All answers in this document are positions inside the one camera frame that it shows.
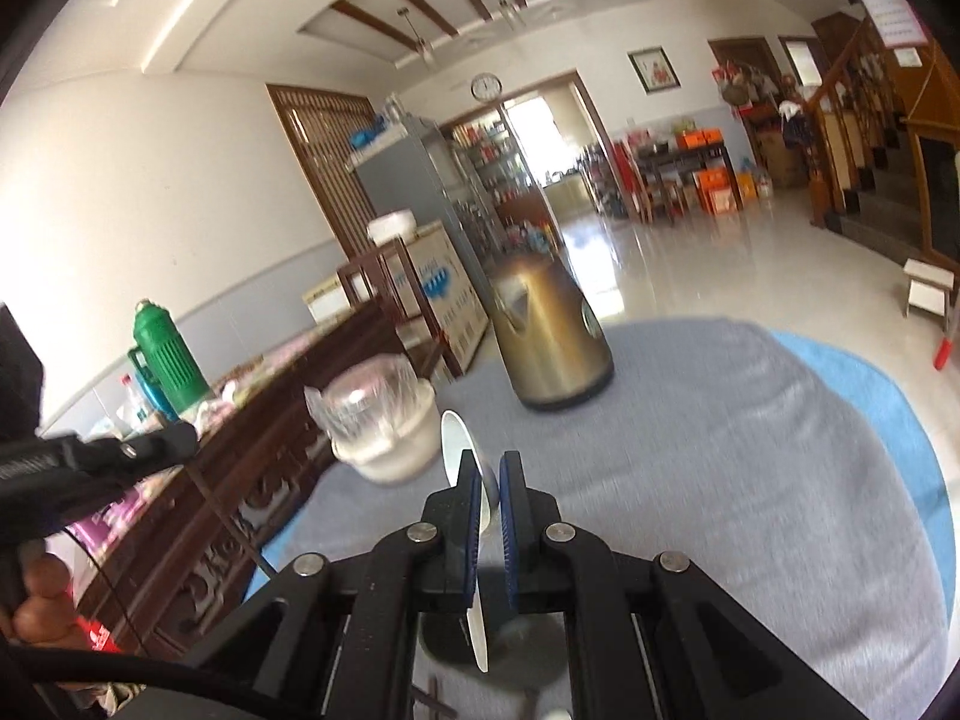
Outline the left hand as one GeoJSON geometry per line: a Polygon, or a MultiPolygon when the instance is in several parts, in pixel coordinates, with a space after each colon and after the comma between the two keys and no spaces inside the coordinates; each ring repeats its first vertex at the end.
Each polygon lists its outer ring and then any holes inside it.
{"type": "Polygon", "coordinates": [[[70,567],[49,553],[44,541],[31,541],[16,551],[26,598],[2,606],[2,634],[13,644],[39,649],[89,652],[91,642],[71,594],[70,567]]]}

